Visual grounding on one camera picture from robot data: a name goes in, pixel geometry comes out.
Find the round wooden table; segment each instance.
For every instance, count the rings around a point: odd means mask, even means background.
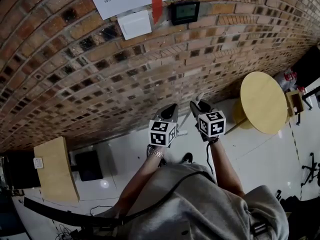
[[[237,127],[252,125],[265,134],[276,134],[285,125],[288,106],[284,92],[271,76],[262,72],[248,74],[240,90],[241,121],[235,120],[236,125],[225,134],[232,132]]]

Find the black strap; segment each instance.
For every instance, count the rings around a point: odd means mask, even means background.
[[[134,213],[132,215],[129,215],[129,216],[125,216],[123,218],[120,218],[121,221],[122,221],[122,225],[128,223],[129,221],[133,220],[134,218],[136,217],[139,217],[143,214],[146,214],[156,208],[158,208],[159,206],[163,205],[170,197],[171,195],[174,193],[174,191],[177,189],[177,187],[179,187],[179,185],[184,181],[186,180],[187,178],[189,177],[192,177],[194,175],[203,175],[204,177],[206,177],[209,181],[215,183],[213,181],[213,179],[210,177],[210,175],[206,172],[206,171],[196,171],[196,172],[193,172],[191,174],[188,174],[186,176],[184,176],[182,179],[180,179],[174,186],[173,188],[171,188],[169,190],[169,192],[167,194],[165,194],[165,196],[163,198],[161,198],[158,202],[156,202],[155,204],[149,206],[148,208],[145,208],[141,211],[138,211],[137,213]]]

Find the black shoe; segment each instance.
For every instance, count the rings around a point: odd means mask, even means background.
[[[167,165],[167,162],[166,160],[164,160],[163,158],[161,159],[159,165],[158,165],[158,168],[162,167],[162,166],[166,166]]]
[[[182,158],[181,163],[187,162],[187,163],[191,164],[191,163],[192,163],[192,159],[193,159],[192,154],[191,154],[190,152],[188,152],[188,153],[186,153],[186,154],[184,155],[184,157]]]

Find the black cord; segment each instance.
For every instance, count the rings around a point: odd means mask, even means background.
[[[91,211],[92,211],[93,209],[98,208],[98,207],[111,207],[111,208],[112,208],[113,206],[108,206],[108,205],[98,205],[98,206],[96,206],[96,207],[93,207],[93,208],[91,208],[91,209],[90,209],[90,215],[91,215],[91,216],[93,216],[93,214],[91,213]]]
[[[206,145],[206,162],[208,163],[208,166],[210,167],[211,173],[213,175],[214,174],[214,170],[212,170],[212,167],[211,167],[211,165],[209,163],[209,147],[210,147],[211,143],[212,142],[209,141],[208,145]]]
[[[65,234],[66,237],[70,237],[71,229],[67,228],[65,225],[59,224],[60,231]]]
[[[213,179],[210,177],[209,173],[207,173],[206,171],[196,171],[196,172],[193,172],[191,174],[188,174],[186,176],[184,176],[182,179],[180,179],[174,186],[173,188],[171,188],[165,195],[164,197],[162,197],[158,202],[156,202],[155,204],[149,206],[148,208],[145,208],[141,211],[138,211],[134,214],[131,214],[129,216],[124,216],[123,218],[120,218],[122,219],[122,224],[126,224],[127,222],[133,220],[134,218],[138,217],[138,216],[141,216],[143,214],[146,214],[156,208],[158,208],[159,206],[161,206],[162,204],[164,204],[170,197],[171,195],[175,192],[175,190],[177,189],[177,187],[187,178],[189,177],[192,177],[194,175],[203,175],[205,176],[209,181],[213,182]]]
[[[62,236],[63,234],[64,234],[63,232],[59,233],[59,234],[56,236],[55,240],[57,240],[58,238],[60,238],[60,235]]]

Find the table leg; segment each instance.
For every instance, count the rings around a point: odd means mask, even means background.
[[[241,122],[237,123],[234,127],[232,127],[230,130],[228,130],[224,135],[227,135],[231,132],[233,132],[235,129],[237,129],[239,126],[243,125],[248,121],[248,118],[243,119]]]

